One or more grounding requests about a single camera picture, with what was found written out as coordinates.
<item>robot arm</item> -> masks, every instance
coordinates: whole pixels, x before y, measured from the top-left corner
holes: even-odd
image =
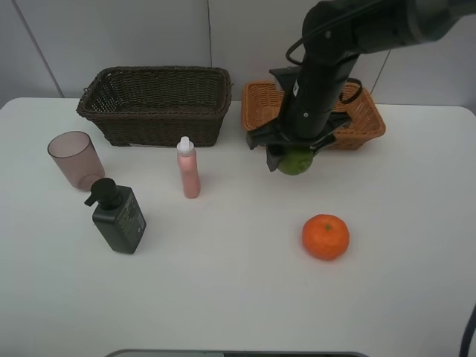
[[[305,147],[316,155],[335,142],[335,130],[350,122],[332,108],[360,54],[437,41],[472,13],[476,0],[319,2],[304,20],[303,37],[286,54],[299,66],[270,71],[286,92],[280,113],[248,132],[248,145],[266,145],[270,171],[289,147]],[[300,45],[306,49],[302,62],[290,57]]]

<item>orange wicker basket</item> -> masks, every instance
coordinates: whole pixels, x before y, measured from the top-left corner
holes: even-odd
[[[242,98],[242,125],[245,130],[256,129],[275,119],[280,111],[284,92],[277,91],[273,81],[247,83]],[[385,123],[367,89],[358,81],[347,82],[335,112],[347,112],[352,123],[335,132],[336,142],[330,149],[356,150],[367,141],[385,134]]]

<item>bottle label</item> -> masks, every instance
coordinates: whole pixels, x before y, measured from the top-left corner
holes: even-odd
[[[145,219],[133,195],[129,195],[126,204],[119,213],[118,226],[132,245],[137,245],[145,229]]]

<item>white bottle cap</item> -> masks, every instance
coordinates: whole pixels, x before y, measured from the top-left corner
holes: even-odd
[[[190,141],[188,136],[184,136],[178,143],[177,150],[181,154],[188,154],[193,150],[193,142]]]

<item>tangerine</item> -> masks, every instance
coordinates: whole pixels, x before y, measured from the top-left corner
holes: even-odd
[[[321,260],[334,260],[345,253],[350,233],[345,222],[327,214],[312,217],[303,227],[304,248]]]

